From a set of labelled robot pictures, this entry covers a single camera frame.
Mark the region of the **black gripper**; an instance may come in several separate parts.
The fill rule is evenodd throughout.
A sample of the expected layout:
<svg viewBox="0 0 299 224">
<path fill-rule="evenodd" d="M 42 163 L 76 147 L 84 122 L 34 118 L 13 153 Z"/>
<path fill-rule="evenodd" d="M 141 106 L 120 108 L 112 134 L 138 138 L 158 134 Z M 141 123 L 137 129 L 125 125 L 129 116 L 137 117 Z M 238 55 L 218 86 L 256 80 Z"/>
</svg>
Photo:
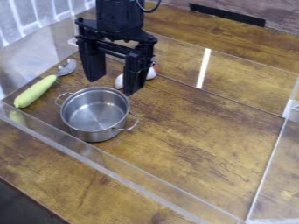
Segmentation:
<svg viewBox="0 0 299 224">
<path fill-rule="evenodd" d="M 144 14 L 157 10 L 145 8 L 145 0 L 96 0 L 96 17 L 78 17 L 76 37 L 78 56 L 89 82 L 106 74 L 105 54 L 126 56 L 140 54 L 141 59 L 125 59 L 122 87 L 124 94 L 132 95 L 144 87 L 149 66 L 144 60 L 153 57 L 157 42 L 144 28 Z"/>
</svg>

